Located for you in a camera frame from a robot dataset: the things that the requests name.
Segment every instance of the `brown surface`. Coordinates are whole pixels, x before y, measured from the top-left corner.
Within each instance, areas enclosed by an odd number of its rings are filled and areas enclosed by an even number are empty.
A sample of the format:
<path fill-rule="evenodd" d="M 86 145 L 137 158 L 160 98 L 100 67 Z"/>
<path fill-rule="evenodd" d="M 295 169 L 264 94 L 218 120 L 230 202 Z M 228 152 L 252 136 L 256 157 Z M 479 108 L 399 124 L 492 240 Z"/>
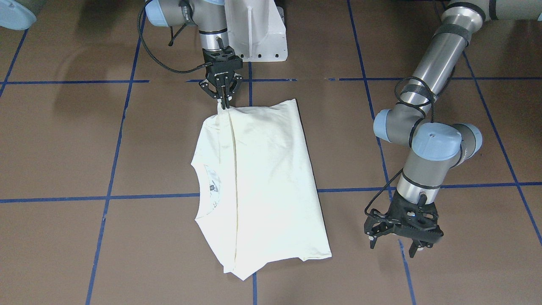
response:
<path fill-rule="evenodd" d="M 173 74 L 141 50 L 134 78 L 150 82 L 130 86 L 140 3 L 50 1 L 28 31 L 9 81 L 125 83 L 5 86 L 0 97 L 2 305 L 84 304 L 89 283 L 94 284 L 91 304 L 107 305 L 254 304 L 253 291 L 259 304 L 269 305 L 412 303 L 397 237 L 381 238 L 370 250 L 363 234 L 363 207 L 375 192 L 344 192 L 384 183 L 364 82 L 327 80 L 362 77 L 347 2 L 287 5 L 288 61 L 254 63 L 256 81 L 242 84 L 235 105 L 298 100 L 318 188 L 343 191 L 320 193 L 333 257 L 270 263 L 257 273 L 256 286 L 253 278 L 242 282 L 223 274 L 193 220 L 198 198 L 175 195 L 199 191 L 189 163 L 201 124 L 216 113 L 216 104 L 197 83 L 186 81 L 203 78 L 204 71 Z M 410 75 L 438 26 L 430 1 L 352 1 L 352 13 L 369 78 Z M 475 75 L 542 78 L 541 32 L 542 23 L 487 23 L 466 51 Z M 22 35 L 0 28 L 1 81 Z M 174 68 L 202 62 L 194 28 L 172 48 L 166 45 L 166 28 L 147 24 L 145 37 Z M 471 77 L 464 58 L 456 70 L 456 77 Z M 247 63 L 239 72 L 249 80 Z M 297 81 L 258 81 L 269 78 Z M 542 80 L 478 83 L 517 179 L 540 184 Z M 367 85 L 375 114 L 393 107 L 395 81 Z M 469 187 L 443 189 L 437 197 L 442 241 L 406 260 L 417 304 L 538 304 L 540 240 L 517 187 L 499 185 L 514 180 L 474 80 L 453 80 L 437 102 L 436 115 L 445 123 L 476 125 L 484 144 L 444 182 Z M 381 142 L 391 176 L 408 150 Z M 109 187 L 115 197 L 92 282 Z M 521 190 L 541 225 L 542 186 Z M 157 198 L 163 194 L 176 198 Z M 85 201 L 59 202 L 71 196 Z M 386 210 L 387 193 L 375 204 Z M 409 241 L 402 241 L 408 250 Z"/>

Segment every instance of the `white plastic bracket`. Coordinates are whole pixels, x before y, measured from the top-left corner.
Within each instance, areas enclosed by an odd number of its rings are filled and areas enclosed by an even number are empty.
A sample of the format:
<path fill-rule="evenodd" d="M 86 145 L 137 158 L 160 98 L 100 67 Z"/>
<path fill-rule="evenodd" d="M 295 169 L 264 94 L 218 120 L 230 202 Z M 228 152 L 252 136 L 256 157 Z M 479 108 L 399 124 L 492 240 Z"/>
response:
<path fill-rule="evenodd" d="M 243 61 L 285 61 L 286 27 L 273 0 L 226 0 L 228 37 Z"/>

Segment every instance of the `white cloth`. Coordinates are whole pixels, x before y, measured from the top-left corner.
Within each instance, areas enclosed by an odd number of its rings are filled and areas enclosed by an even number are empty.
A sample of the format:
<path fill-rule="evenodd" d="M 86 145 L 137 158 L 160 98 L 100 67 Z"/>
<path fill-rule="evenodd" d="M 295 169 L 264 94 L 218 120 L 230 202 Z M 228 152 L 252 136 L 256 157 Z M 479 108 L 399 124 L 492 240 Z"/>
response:
<path fill-rule="evenodd" d="M 297 103 L 222 110 L 205 120 L 192 160 L 196 222 L 224 273 L 331 256 Z"/>

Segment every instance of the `white fabric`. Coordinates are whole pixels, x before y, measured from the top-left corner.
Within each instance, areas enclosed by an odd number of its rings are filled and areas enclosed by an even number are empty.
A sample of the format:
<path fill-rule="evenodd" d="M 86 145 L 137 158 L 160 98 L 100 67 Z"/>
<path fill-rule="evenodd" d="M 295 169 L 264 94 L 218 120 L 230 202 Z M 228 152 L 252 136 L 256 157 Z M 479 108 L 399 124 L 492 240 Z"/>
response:
<path fill-rule="evenodd" d="M 222 110 L 205 120 L 192 160 L 196 222 L 242 280 L 269 262 L 331 256 L 297 103 Z"/>

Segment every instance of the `gray robot arm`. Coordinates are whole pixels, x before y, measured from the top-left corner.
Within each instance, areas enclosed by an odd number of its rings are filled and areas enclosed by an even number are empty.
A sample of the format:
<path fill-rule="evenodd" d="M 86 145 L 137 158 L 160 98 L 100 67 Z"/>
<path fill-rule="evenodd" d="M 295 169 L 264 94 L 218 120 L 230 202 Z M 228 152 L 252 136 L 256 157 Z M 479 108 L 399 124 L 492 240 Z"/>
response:
<path fill-rule="evenodd" d="M 396 92 L 399 102 L 375 118 L 375 135 L 410 147 L 388 212 L 368 212 L 365 233 L 374 248 L 389 233 L 412 238 L 410 257 L 432 247 L 442 236 L 435 198 L 448 170 L 472 157 L 482 145 L 478 128 L 470 124 L 445 125 L 426 118 L 444 88 L 453 67 L 485 21 L 497 19 L 542 21 L 540 0 L 450 1 L 442 25 L 408 83 Z"/>
<path fill-rule="evenodd" d="M 235 73 L 243 67 L 243 61 L 229 46 L 224 0 L 153 0 L 147 4 L 146 12 L 155 26 L 198 27 L 207 65 L 205 79 L 199 86 L 219 101 L 223 109 L 229 108 L 243 79 Z"/>

